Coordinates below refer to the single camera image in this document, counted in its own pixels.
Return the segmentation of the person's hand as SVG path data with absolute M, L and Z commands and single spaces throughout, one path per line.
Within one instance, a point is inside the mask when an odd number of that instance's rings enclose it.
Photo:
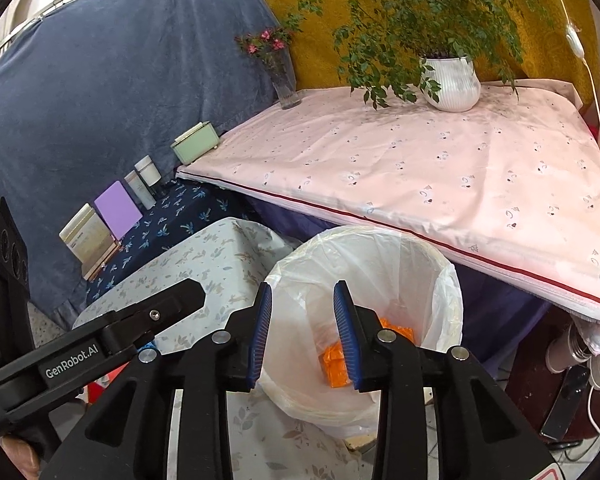
M 23 478 L 26 480 L 40 478 L 41 461 L 27 442 L 12 437 L 0 437 L 0 445 Z

